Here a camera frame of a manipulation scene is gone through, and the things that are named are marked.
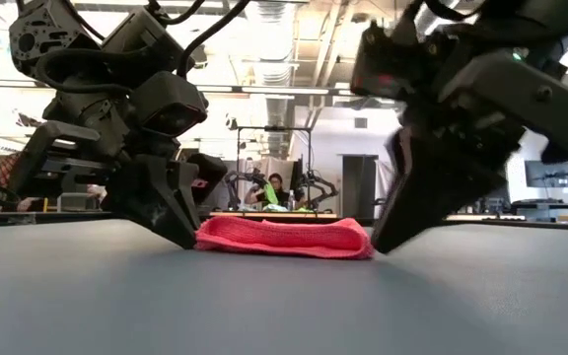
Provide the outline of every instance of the table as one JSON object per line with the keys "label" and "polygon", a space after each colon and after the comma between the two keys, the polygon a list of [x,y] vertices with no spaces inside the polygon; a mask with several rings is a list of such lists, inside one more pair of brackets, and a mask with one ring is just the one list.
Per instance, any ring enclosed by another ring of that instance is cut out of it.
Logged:
{"label": "table", "polygon": [[1,354],[568,355],[568,231],[458,225],[330,261],[0,227]]}

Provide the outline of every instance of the ceiling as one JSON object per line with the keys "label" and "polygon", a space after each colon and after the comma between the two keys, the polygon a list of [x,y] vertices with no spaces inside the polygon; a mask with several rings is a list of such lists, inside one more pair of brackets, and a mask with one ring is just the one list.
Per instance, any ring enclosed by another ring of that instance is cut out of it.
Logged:
{"label": "ceiling", "polygon": [[[146,3],[145,0],[75,0],[72,2],[82,17],[103,35],[108,35],[128,11]],[[401,10],[408,2],[410,0],[354,0],[352,2],[311,0],[309,3],[297,5],[292,24],[294,29],[293,38],[291,38],[293,52],[287,64],[293,68],[290,85],[334,87],[337,83],[349,82],[360,35],[369,26],[369,20],[376,19],[379,23],[388,25],[399,17]],[[171,15],[182,13],[191,5],[191,1],[160,1],[160,3]],[[462,1],[458,8],[469,12],[479,3],[479,1]],[[225,12],[225,1],[208,0],[196,15],[181,25],[170,27],[169,32],[177,42],[187,46],[202,31],[218,21]],[[14,2],[0,0],[0,80],[28,79],[13,67],[8,52],[8,27],[16,16],[17,10]],[[278,36],[277,32],[261,31],[248,20],[247,16],[240,16],[205,43],[208,65],[205,69],[190,71],[188,80],[197,85],[252,85],[258,79],[255,73],[282,65],[260,60],[259,53],[269,45],[277,47],[285,40]],[[563,62],[568,65],[568,53],[563,58]],[[50,91],[44,91],[43,94],[46,98],[52,95]],[[208,123],[193,128],[182,137],[182,140],[187,142],[199,138],[204,139],[204,136],[212,139],[220,138],[220,140],[216,142],[201,140],[185,144],[197,144],[203,150],[209,149],[204,147],[215,147],[211,148],[212,152],[216,151],[215,155],[233,153],[235,156],[236,133],[229,131],[224,122],[230,116],[238,118],[241,121],[240,124],[262,125],[268,122],[268,108],[264,103],[268,99],[264,97],[261,97],[261,101],[256,96],[253,99],[243,96],[241,100],[238,97],[232,100],[215,96],[209,99],[211,105],[210,118],[206,121]],[[40,116],[45,101],[49,99],[35,99],[33,106],[29,104],[19,104],[19,106],[25,105],[26,111],[32,111],[32,114]],[[247,107],[252,107],[249,114]],[[341,124],[342,122],[331,120],[325,114],[320,114],[317,121],[318,128],[333,131],[338,131]],[[268,135],[257,133],[252,133],[250,137],[245,138],[255,139],[258,142],[272,140]],[[276,139],[273,144],[282,145],[282,140]],[[262,149],[260,143],[251,143],[251,145],[257,148],[247,147],[247,151],[257,152]],[[280,151],[287,151],[286,146],[283,146]]]}

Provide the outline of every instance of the pink cloth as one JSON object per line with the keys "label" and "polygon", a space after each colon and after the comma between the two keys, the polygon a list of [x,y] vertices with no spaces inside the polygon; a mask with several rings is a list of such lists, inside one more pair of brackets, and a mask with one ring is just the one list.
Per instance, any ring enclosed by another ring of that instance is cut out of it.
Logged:
{"label": "pink cloth", "polygon": [[351,218],[304,225],[217,216],[196,232],[196,248],[339,259],[369,259],[374,254],[367,233]]}

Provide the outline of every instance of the metal frame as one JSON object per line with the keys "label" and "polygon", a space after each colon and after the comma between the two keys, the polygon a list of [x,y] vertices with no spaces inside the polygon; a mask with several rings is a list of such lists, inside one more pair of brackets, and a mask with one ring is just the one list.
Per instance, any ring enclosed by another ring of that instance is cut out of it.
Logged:
{"label": "metal frame", "polygon": [[[265,132],[293,132],[293,131],[303,131],[306,132],[308,136],[308,169],[310,170],[312,166],[312,155],[313,155],[313,129],[308,127],[279,127],[279,126],[238,126],[236,132],[236,172],[241,168],[241,131],[243,129],[261,129]],[[306,192],[307,201],[311,200],[311,187],[307,187]]]}

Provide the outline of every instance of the air duct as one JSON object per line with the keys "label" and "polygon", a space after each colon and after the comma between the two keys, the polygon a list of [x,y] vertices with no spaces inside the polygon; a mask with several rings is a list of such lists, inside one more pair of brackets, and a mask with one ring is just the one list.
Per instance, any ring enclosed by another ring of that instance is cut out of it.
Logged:
{"label": "air duct", "polygon": [[[296,5],[283,2],[251,2],[245,8],[250,28],[255,36],[259,63],[253,66],[258,86],[286,87],[291,85]],[[288,99],[266,99],[267,125],[292,126],[287,117]],[[268,155],[282,157],[288,152],[289,137],[265,134]]]}
{"label": "air duct", "polygon": [[[459,5],[460,0],[440,0],[440,3],[454,9]],[[439,19],[440,18],[437,17],[426,4],[423,4],[422,8],[420,8],[420,12],[415,17],[415,28],[421,33],[428,34],[433,31]]]}

